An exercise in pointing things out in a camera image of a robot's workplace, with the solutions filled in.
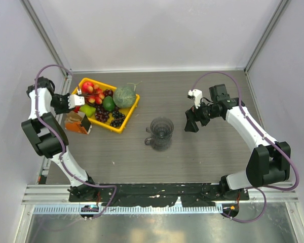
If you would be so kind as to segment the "clear glass coffee server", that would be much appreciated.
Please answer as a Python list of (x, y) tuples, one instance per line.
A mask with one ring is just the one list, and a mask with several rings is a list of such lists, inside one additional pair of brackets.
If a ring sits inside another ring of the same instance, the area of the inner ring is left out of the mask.
[(156, 151), (165, 151), (168, 148), (170, 148), (172, 144), (172, 138), (171, 137), (155, 137), (151, 136), (145, 139), (144, 141), (145, 145), (151, 146), (152, 149)]

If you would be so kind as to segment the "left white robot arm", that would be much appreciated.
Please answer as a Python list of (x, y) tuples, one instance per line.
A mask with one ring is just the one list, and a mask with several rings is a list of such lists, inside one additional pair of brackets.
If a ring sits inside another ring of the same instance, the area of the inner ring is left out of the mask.
[(31, 112), (21, 127), (39, 156), (54, 162), (70, 181), (68, 192), (83, 201), (94, 201), (97, 187), (88, 173), (82, 169), (69, 151), (69, 141), (55, 115), (67, 114), (85, 104), (85, 98), (67, 93), (55, 93), (54, 83), (41, 76), (26, 91), (31, 99)]

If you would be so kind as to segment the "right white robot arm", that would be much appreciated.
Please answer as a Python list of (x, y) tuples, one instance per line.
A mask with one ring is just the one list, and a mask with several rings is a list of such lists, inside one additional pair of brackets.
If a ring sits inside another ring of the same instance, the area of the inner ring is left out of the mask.
[(225, 175), (219, 182), (219, 194), (224, 199), (231, 199), (240, 189), (247, 187), (269, 186), (289, 179), (290, 146), (287, 142), (278, 142), (268, 135), (249, 114), (239, 98), (231, 98), (224, 84), (210, 87), (211, 99), (203, 97), (202, 91), (193, 89), (188, 98), (194, 105), (185, 112), (186, 132), (196, 133), (201, 126), (206, 126), (211, 119), (222, 117), (227, 121), (248, 145), (251, 156), (245, 170)]

